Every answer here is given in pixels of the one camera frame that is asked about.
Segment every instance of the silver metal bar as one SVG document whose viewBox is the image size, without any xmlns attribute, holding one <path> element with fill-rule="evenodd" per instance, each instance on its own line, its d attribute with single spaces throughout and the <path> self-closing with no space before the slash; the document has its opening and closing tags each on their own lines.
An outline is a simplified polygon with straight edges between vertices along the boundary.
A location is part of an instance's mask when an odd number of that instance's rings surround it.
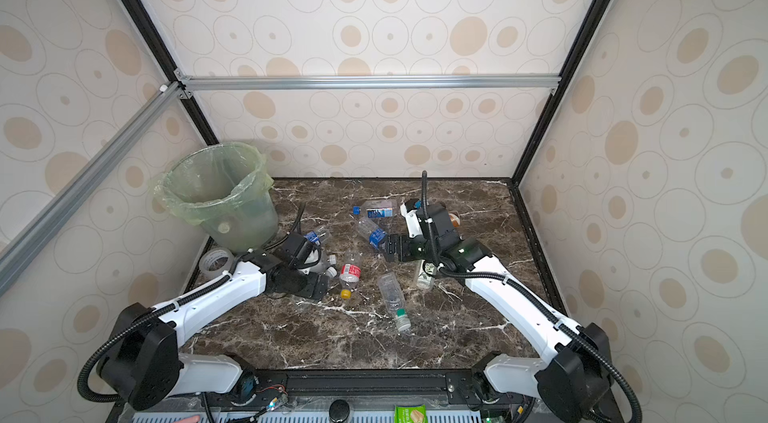
<svg viewBox="0 0 768 423">
<path fill-rule="evenodd" d="M 216 90 L 372 90 L 404 88 L 555 88 L 557 74 L 477 74 L 400 76 L 183 76 L 192 91 Z"/>
<path fill-rule="evenodd" d="M 11 241 L 0 255 L 0 296 L 85 203 L 168 106 L 178 101 L 178 82 L 154 95 L 82 168 L 80 173 Z"/>
</svg>

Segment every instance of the black round knob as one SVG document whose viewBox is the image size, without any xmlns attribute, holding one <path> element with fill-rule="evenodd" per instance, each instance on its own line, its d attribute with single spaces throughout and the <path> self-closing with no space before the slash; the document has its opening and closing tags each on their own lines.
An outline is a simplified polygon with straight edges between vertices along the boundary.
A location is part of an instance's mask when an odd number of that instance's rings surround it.
<svg viewBox="0 0 768 423">
<path fill-rule="evenodd" d="M 350 404 L 344 400 L 336 400 L 328 409 L 328 418 L 331 423 L 346 423 L 350 417 Z"/>
</svg>

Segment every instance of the green trash bin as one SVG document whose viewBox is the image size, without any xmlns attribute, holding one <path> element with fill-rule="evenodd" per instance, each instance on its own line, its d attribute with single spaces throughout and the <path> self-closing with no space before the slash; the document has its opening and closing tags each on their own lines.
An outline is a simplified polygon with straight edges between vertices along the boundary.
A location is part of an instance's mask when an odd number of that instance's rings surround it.
<svg viewBox="0 0 768 423">
<path fill-rule="evenodd" d="M 200 225 L 233 252 L 264 245 L 277 233 L 266 158 L 241 142 L 208 146 L 157 180 L 154 194 L 176 217 Z"/>
</svg>

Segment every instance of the brown marble surface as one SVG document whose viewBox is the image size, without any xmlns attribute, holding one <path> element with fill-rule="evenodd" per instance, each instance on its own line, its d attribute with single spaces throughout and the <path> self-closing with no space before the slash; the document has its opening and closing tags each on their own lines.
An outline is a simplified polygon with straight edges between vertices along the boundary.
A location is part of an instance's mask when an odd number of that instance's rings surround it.
<svg viewBox="0 0 768 423">
<path fill-rule="evenodd" d="M 234 352 L 262 369 L 467 368 L 489 351 L 534 356 L 530 344 L 485 300 L 452 279 L 439 279 L 429 292 L 415 288 L 415 263 L 387 263 L 357 236 L 352 206 L 368 198 L 402 201 L 420 195 L 416 180 L 280 180 L 272 199 L 287 229 L 297 205 L 307 202 L 302 231 L 330 226 L 325 251 L 365 252 L 358 290 L 348 301 L 338 279 L 319 303 L 270 299 L 265 295 L 237 305 L 193 336 L 185 352 Z M 512 274 L 545 298 L 512 199 L 504 182 L 431 181 L 429 199 L 461 217 L 460 231 L 488 246 Z M 405 233 L 402 217 L 387 219 Z M 384 308 L 377 279 L 392 271 L 406 296 L 412 335 L 398 335 Z"/>
</svg>

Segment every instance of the patterned wallpaper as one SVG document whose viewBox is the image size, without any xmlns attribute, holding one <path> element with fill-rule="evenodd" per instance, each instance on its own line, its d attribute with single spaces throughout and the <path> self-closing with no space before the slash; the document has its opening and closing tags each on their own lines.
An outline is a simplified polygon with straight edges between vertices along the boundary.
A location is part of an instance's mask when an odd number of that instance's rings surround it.
<svg viewBox="0 0 768 423">
<path fill-rule="evenodd" d="M 116 0 L 0 0 L 0 249 L 154 95 Z"/>
<path fill-rule="evenodd" d="M 203 91 L 222 141 L 272 176 L 511 176 L 548 88 Z"/>
<path fill-rule="evenodd" d="M 559 72 L 591 0 L 145 0 L 197 76 Z"/>
<path fill-rule="evenodd" d="M 116 0 L 0 0 L 0 248 L 159 86 Z M 0 421 L 101 423 L 80 365 L 127 305 L 178 294 L 205 241 L 149 178 L 201 147 L 184 110 L 154 123 L 0 298 Z M 91 387 L 106 391 L 98 377 Z"/>
<path fill-rule="evenodd" d="M 523 182 L 645 421 L 768 412 L 766 20 L 768 0 L 614 0 Z"/>
</svg>

